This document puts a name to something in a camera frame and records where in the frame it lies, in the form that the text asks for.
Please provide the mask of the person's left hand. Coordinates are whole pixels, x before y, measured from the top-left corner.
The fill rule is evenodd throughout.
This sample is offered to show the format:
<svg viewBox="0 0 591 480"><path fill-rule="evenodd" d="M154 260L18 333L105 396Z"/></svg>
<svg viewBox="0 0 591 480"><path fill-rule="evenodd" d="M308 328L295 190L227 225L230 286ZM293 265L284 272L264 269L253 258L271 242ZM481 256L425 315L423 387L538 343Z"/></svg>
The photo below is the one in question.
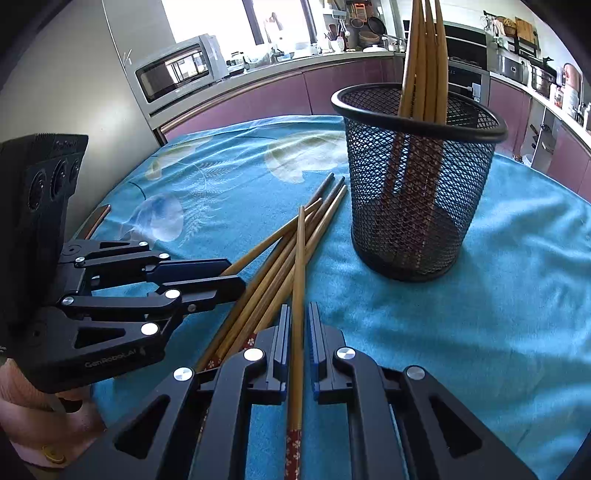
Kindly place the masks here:
<svg viewBox="0 0 591 480"><path fill-rule="evenodd" d="M1 366L1 427L22 460L47 469L68 466L105 431L88 387L43 393L12 359Z"/></svg>

